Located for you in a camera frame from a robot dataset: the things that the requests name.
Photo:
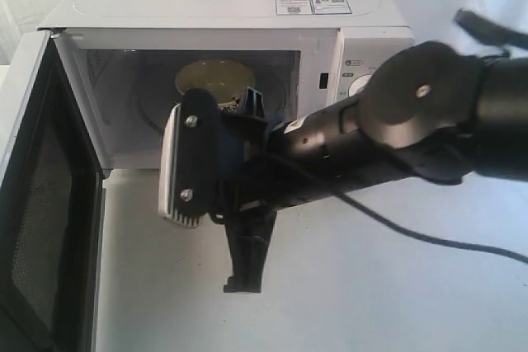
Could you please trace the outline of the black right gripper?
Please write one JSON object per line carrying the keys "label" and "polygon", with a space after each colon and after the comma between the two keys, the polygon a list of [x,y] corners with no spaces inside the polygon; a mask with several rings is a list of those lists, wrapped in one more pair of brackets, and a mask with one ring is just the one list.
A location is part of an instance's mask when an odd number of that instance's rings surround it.
{"label": "black right gripper", "polygon": [[261,175],[271,133],[284,124],[282,115],[265,119],[263,95],[248,87],[240,96],[237,115],[221,115],[216,199],[209,211],[213,223],[224,225],[233,273],[225,293],[260,293],[267,252],[277,212],[257,209],[267,183]]}

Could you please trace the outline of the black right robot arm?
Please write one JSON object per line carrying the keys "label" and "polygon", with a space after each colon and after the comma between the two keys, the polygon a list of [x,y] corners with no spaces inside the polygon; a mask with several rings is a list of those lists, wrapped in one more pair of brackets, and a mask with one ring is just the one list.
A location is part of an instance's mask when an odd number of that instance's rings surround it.
{"label": "black right robot arm", "polygon": [[526,262],[504,248],[413,231],[350,197],[408,178],[459,185],[470,172],[526,180],[527,60],[510,50],[525,49],[527,35],[470,10],[454,20],[493,53],[464,55],[437,41],[414,45],[386,60],[356,94],[299,127],[267,126],[211,212],[224,225],[232,261],[225,292],[260,293],[278,212],[329,196],[420,242]]}

